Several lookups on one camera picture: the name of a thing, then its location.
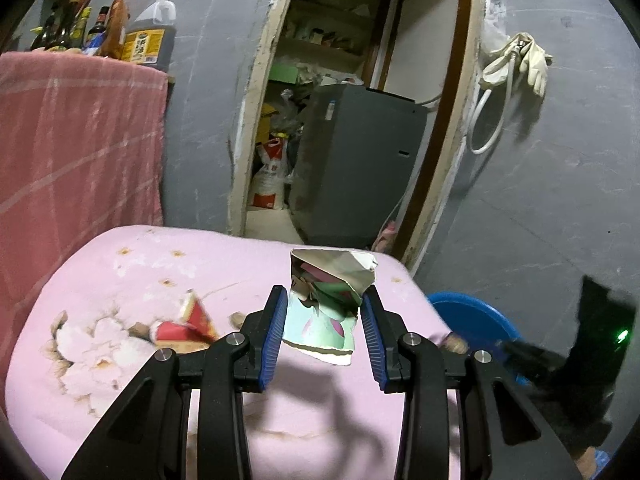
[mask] wooden door frame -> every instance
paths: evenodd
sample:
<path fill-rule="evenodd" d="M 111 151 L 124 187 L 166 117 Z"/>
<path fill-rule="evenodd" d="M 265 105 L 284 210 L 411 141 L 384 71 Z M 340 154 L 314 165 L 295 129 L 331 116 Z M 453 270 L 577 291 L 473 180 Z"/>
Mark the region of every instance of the wooden door frame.
<path fill-rule="evenodd" d="M 399 0 L 381 74 L 380 89 L 383 89 L 386 83 L 401 11 L 402 0 Z M 391 252 L 392 256 L 410 269 L 417 265 L 420 248 L 427 242 L 438 206 L 447 198 L 445 179 L 460 148 L 465 111 L 469 108 L 474 92 L 483 16 L 484 0 L 458 0 L 451 54 L 436 120 L 414 191 Z"/>
<path fill-rule="evenodd" d="M 251 183 L 251 164 L 254 160 L 255 136 L 260 120 L 260 110 L 267 89 L 269 71 L 278 46 L 278 38 L 291 0 L 271 0 L 271 8 L 254 58 L 249 83 L 240 108 L 238 130 L 233 145 L 229 145 L 232 157 L 232 181 L 226 210 L 229 234 L 242 236 L 246 224 L 246 200 Z"/>
<path fill-rule="evenodd" d="M 271 3 L 271 9 L 267 14 L 258 42 L 249 83 L 242 99 L 236 141 L 233 146 L 229 146 L 233 160 L 233 174 L 227 205 L 227 225 L 229 234 L 235 236 L 244 235 L 246 202 L 251 183 L 251 164 L 254 160 L 260 110 L 269 80 L 269 71 L 278 46 L 278 38 L 291 0 L 271 0 Z M 391 0 L 380 0 L 362 70 L 362 80 L 366 86 L 371 84 L 373 78 L 390 4 Z"/>

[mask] plastic bag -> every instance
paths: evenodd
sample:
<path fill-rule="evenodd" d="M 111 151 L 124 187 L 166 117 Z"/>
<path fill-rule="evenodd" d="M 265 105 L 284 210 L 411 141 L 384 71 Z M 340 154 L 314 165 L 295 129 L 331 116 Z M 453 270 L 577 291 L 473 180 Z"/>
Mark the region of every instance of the plastic bag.
<path fill-rule="evenodd" d="M 265 209 L 282 209 L 287 174 L 287 139 L 271 139 L 258 145 L 256 152 L 263 166 L 251 181 L 249 204 Z"/>
<path fill-rule="evenodd" d="M 298 107 L 293 102 L 293 90 L 286 89 L 280 94 L 282 102 L 273 103 L 278 114 L 271 118 L 271 130 L 291 135 L 300 127 Z"/>

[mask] label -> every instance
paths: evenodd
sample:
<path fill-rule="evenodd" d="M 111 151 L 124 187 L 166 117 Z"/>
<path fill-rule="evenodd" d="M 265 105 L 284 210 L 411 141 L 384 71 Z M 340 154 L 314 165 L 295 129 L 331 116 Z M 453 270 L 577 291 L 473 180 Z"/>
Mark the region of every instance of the label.
<path fill-rule="evenodd" d="M 100 35 L 101 35 L 101 32 L 92 32 L 91 34 L 87 34 L 86 35 L 86 40 L 84 40 L 84 44 L 88 45 L 89 43 L 91 43 L 91 40 L 93 38 L 97 38 Z"/>
<path fill-rule="evenodd" d="M 71 31 L 71 39 L 79 40 L 83 30 L 84 29 L 82 27 L 78 27 L 78 26 L 74 27 L 73 30 Z"/>
<path fill-rule="evenodd" d="M 335 110 L 335 101 L 330 101 L 328 107 L 326 108 L 326 114 L 324 115 L 325 121 L 330 121 L 334 118 L 334 110 Z"/>
<path fill-rule="evenodd" d="M 120 59 L 137 64 L 157 63 L 163 36 L 164 30 L 161 28 L 130 32 L 125 38 Z"/>

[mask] torn paper bag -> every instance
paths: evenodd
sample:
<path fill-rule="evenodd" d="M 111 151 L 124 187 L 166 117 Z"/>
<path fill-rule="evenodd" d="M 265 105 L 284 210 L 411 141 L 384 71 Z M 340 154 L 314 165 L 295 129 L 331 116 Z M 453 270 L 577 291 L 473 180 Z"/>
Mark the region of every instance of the torn paper bag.
<path fill-rule="evenodd" d="M 283 341 L 322 361 L 351 364 L 358 307 L 377 264 L 369 253 L 292 250 Z"/>

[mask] gray washing machine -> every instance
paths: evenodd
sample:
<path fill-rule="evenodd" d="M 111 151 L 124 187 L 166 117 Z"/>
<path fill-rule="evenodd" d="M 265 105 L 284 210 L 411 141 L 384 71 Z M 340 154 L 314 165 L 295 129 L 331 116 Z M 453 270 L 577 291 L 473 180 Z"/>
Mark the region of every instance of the gray washing machine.
<path fill-rule="evenodd" d="M 289 196 L 307 243 L 370 247 L 406 189 L 427 114 L 363 86 L 313 92 Z"/>

